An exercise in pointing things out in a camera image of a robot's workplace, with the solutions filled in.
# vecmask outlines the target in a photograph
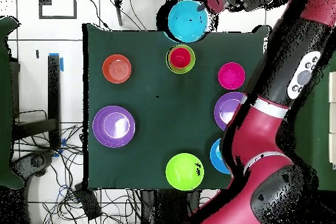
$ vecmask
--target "lime green bowl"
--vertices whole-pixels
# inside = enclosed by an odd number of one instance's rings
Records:
[[[173,52],[173,49],[177,49],[177,48],[185,48],[190,53],[189,65],[187,65],[185,68],[175,68],[171,64],[171,61],[170,61],[171,53]],[[170,50],[168,51],[168,53],[166,55],[166,63],[168,65],[168,68],[176,74],[185,74],[185,73],[189,72],[194,67],[195,61],[196,61],[196,57],[195,57],[195,53],[193,52],[193,50],[189,46],[183,45],[183,44],[175,45],[174,47],[170,48]]]
[[[201,161],[192,154],[181,153],[172,157],[166,168],[168,183],[178,190],[193,190],[200,185],[204,177]]]

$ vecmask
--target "black frame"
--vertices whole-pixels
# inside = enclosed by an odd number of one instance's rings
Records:
[[[18,112],[18,64],[12,73],[12,90],[14,106]],[[39,133],[49,132],[50,148],[57,150],[60,145],[60,57],[48,56],[48,119],[34,122],[16,123],[13,125],[12,139],[19,140]]]
[[[73,16],[44,16],[42,15],[42,6],[51,5],[48,1],[39,0],[39,19],[77,19],[77,0],[73,0]]]

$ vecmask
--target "white tile floor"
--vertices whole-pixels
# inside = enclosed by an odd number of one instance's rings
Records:
[[[119,26],[116,10],[110,0],[93,0],[96,3],[98,14],[102,21],[107,23],[113,30],[138,30],[137,26],[130,21],[126,15],[122,14],[123,26]],[[138,18],[147,30],[156,30],[156,13],[166,0],[131,0],[132,6]],[[43,7],[43,15],[72,15],[72,0],[52,0],[51,6]],[[83,52],[82,52],[82,23],[94,23],[101,25],[97,18],[96,9],[89,0],[77,0],[77,19],[39,19],[38,0],[0,0],[0,16],[13,16],[18,19],[20,27],[9,35],[8,45],[13,57],[17,57],[21,63],[20,71],[20,111],[46,110],[47,111],[47,55],[49,53],[59,53],[64,58],[64,71],[60,73],[61,80],[61,107],[62,107],[62,129],[73,125],[80,126],[83,121]],[[128,14],[140,27],[130,5],[130,0],[123,0],[122,11]],[[285,7],[280,7],[266,11],[259,9],[253,12],[238,12],[220,14],[218,31],[229,32],[250,32],[260,24],[273,26]],[[22,114],[22,121],[43,119],[42,112]],[[78,131],[69,141],[68,145],[81,146]],[[68,137],[69,131],[63,134],[63,138]],[[20,150],[32,149],[30,146],[20,144]],[[65,150],[65,157],[69,158],[71,152]],[[77,164],[72,164],[71,172],[73,182],[76,184],[83,178],[83,157],[77,155],[74,160]],[[64,164],[60,157],[52,159],[52,166],[57,172],[58,182],[61,185],[68,183],[65,181]],[[207,201],[207,197],[213,197],[216,190],[205,190],[202,192],[202,203]],[[108,215],[131,212],[129,204],[125,207],[125,190],[104,190],[97,191],[97,198],[102,207],[102,211]],[[32,224],[42,224],[46,210],[57,202],[59,186],[56,182],[56,174],[49,167],[47,173],[38,178],[34,177],[30,185],[28,200],[30,202],[30,216]],[[126,224],[124,217],[116,217]],[[127,218],[128,222],[135,224],[135,217]],[[98,224],[118,224],[117,221],[103,216],[97,219]],[[74,224],[73,221],[62,221],[60,224]],[[88,224],[87,219],[78,220],[78,224]]]

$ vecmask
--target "purple plate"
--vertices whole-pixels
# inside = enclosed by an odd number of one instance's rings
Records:
[[[214,111],[215,121],[222,130],[226,129],[226,126],[232,119],[242,97],[243,93],[230,92],[223,95],[217,101]]]
[[[120,106],[107,106],[99,110],[93,119],[93,134],[110,148],[125,146],[132,140],[135,121],[132,115]]]

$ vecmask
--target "table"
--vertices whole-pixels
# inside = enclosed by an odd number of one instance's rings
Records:
[[[198,189],[225,188],[230,176],[211,164],[211,145],[221,137],[215,122],[216,101],[229,92],[217,80],[219,68],[238,62],[248,78],[263,55],[268,27],[254,34],[209,33],[188,44],[196,64],[187,74],[174,74],[165,63],[176,43],[162,32],[106,32],[87,24],[89,50],[89,182],[90,188],[171,189],[165,166],[179,152],[195,154],[205,176]],[[102,74],[102,63],[112,54],[126,56],[131,77],[112,84]],[[243,91],[246,82],[239,91]],[[134,117],[133,140],[121,148],[107,148],[93,135],[95,114],[108,105],[126,108]]]

